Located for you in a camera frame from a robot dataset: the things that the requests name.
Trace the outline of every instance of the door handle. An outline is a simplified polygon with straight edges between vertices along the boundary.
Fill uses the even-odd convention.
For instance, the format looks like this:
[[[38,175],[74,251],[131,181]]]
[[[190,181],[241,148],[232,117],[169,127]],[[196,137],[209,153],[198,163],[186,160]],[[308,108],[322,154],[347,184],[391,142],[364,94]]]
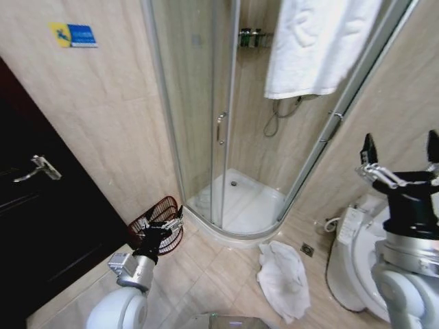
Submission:
[[[33,156],[31,161],[37,166],[33,171],[24,175],[23,177],[16,178],[14,183],[19,183],[24,180],[28,180],[31,177],[35,176],[37,173],[43,171],[48,175],[52,180],[60,180],[62,175],[58,170],[55,169],[54,166],[50,164],[49,161],[45,159],[44,156]]]
[[[340,125],[343,122],[343,114],[341,113],[332,113],[330,112],[329,114],[334,114],[339,120],[337,122],[337,125],[334,127],[333,131],[331,132],[331,135],[328,137],[328,139],[320,139],[319,141],[321,143],[329,143],[331,141],[331,139],[335,136],[335,133],[337,132],[338,128],[340,128]]]
[[[225,117],[227,117],[227,112],[221,113],[217,118],[217,142],[220,145],[223,145],[225,142],[225,139],[226,139],[225,137],[224,138],[220,137],[221,136],[221,125],[222,125],[221,123]]]

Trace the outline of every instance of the towel on floor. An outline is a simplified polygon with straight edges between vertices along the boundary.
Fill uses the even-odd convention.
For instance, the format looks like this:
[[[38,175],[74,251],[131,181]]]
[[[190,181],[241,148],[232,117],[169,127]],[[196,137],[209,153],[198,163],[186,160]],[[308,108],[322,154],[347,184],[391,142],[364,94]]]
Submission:
[[[261,244],[259,249],[262,269],[257,280],[272,308],[290,324],[311,306],[302,260],[293,247],[278,241]]]
[[[333,93],[367,41],[381,0],[282,0],[265,97]]]

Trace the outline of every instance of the dark door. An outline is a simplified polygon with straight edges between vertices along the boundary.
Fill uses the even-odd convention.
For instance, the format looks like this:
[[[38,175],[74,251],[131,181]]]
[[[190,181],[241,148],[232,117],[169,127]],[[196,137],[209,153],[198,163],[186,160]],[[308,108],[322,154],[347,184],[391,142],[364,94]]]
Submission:
[[[0,222],[26,317],[120,247],[126,226],[3,60],[0,80]],[[60,179],[47,165],[25,179],[34,156]]]

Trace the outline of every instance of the toilet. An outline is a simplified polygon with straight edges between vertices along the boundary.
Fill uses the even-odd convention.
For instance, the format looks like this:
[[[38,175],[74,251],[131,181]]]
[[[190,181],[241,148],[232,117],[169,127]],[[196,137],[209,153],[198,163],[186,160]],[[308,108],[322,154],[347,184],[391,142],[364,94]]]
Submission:
[[[433,195],[436,216],[439,193]],[[337,224],[337,236],[327,267],[327,284],[334,298],[346,309],[368,310],[389,322],[387,307],[372,279],[377,261],[375,243],[384,240],[383,222],[389,219],[387,202],[366,195],[349,206]]]

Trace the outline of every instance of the shower enclosure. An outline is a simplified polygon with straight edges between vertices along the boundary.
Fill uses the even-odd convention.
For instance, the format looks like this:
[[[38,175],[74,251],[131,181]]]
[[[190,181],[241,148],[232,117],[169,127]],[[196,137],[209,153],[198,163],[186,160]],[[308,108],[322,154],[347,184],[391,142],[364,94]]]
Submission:
[[[409,5],[383,1],[337,91],[297,106],[263,97],[270,41],[238,40],[243,28],[269,38],[279,0],[143,0],[185,206],[225,236],[275,232]]]

